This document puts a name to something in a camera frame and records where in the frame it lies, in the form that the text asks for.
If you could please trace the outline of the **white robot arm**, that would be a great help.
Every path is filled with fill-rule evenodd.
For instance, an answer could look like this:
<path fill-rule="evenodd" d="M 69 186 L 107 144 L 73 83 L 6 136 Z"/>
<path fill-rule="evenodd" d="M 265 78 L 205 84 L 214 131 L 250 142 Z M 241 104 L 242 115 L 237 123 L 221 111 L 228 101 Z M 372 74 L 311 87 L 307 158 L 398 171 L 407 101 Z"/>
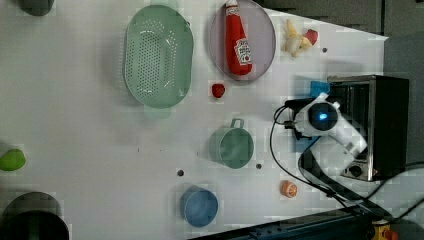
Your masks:
<path fill-rule="evenodd" d="M 287 101 L 293 110 L 294 131 L 297 139 L 314 138 L 316 140 L 300 155 L 298 166 L 302 174 L 313 178 L 319 187 L 325 186 L 334 197 L 342 197 L 358 204 L 366 214 L 377 219 L 391 218 L 392 215 L 355 191 L 345 187 L 331 175 L 339 175 L 366 148 L 367 141 L 362 134 L 342 115 L 337 101 L 329 101 L 329 95 L 321 93 L 316 98 Z M 319 144 L 321 140 L 332 139 L 331 147 L 341 147 L 351 160 L 337 158 L 327 146 Z"/>

